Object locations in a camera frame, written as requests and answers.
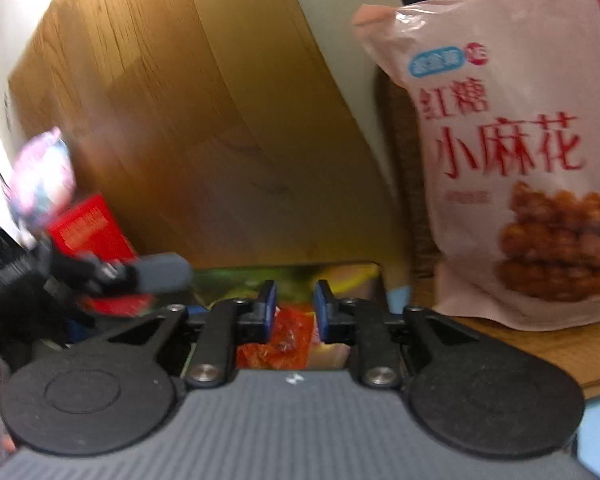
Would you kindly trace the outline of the red snack packet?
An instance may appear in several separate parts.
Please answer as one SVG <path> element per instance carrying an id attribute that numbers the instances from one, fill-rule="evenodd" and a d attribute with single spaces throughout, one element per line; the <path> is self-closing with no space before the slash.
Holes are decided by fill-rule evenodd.
<path id="1" fill-rule="evenodd" d="M 291 308 L 276 309 L 270 340 L 242 344 L 236 364 L 244 370 L 304 370 L 309 363 L 314 315 Z"/>

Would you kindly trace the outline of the black metal tin box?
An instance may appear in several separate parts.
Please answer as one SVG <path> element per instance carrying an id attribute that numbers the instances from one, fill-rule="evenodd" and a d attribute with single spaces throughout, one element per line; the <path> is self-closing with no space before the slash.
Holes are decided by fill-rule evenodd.
<path id="1" fill-rule="evenodd" d="M 314 335 L 305 370 L 338 370 L 344 367 L 350 348 L 345 344 L 323 344 L 318 336 L 313 307 L 317 281 L 326 280 L 338 298 L 355 297 L 377 302 L 389 312 L 400 312 L 410 299 L 409 287 L 390 289 L 381 266 L 373 262 L 300 264 L 300 266 L 253 266 L 199 270 L 187 299 L 188 313 L 210 310 L 230 298 L 254 299 L 267 280 L 277 285 L 276 309 L 291 308 L 314 315 Z"/>

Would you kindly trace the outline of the red gift box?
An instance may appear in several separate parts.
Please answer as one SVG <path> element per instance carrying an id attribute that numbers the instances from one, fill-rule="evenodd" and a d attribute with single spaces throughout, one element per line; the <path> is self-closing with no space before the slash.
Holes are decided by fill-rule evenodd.
<path id="1" fill-rule="evenodd" d="M 93 194 L 71 206 L 47 226 L 56 246 L 68 256 L 92 254 L 107 262 L 131 261 L 136 252 L 123 235 L 104 198 Z M 85 299 L 84 304 L 101 314 L 139 316 L 151 306 L 150 295 Z"/>

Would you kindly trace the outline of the pink blue plush toy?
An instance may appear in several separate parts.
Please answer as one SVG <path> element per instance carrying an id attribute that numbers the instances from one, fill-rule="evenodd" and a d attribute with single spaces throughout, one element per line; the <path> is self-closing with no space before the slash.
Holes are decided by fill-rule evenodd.
<path id="1" fill-rule="evenodd" d="M 76 192 L 70 151 L 58 127 L 29 140 L 12 165 L 6 200 L 16 240 L 30 248 L 72 203 Z"/>

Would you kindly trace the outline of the cartoon pig bed sheet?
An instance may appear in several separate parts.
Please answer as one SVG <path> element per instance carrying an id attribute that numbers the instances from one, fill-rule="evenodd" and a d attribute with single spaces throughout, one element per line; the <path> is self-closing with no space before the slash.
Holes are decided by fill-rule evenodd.
<path id="1" fill-rule="evenodd" d="M 569 444 L 600 476 L 600 323 L 520 332 L 407 306 L 407 403 L 445 443 L 486 458 Z"/>

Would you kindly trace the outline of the pink twisted-dough snack bag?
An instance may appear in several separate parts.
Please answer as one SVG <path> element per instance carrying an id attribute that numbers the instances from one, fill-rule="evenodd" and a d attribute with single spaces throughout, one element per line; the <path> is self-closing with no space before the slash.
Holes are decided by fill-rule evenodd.
<path id="1" fill-rule="evenodd" d="M 443 263 L 494 273 L 485 304 L 436 306 L 517 330 L 600 322 L 600 0 L 362 6 L 362 45 L 415 105 Z"/>

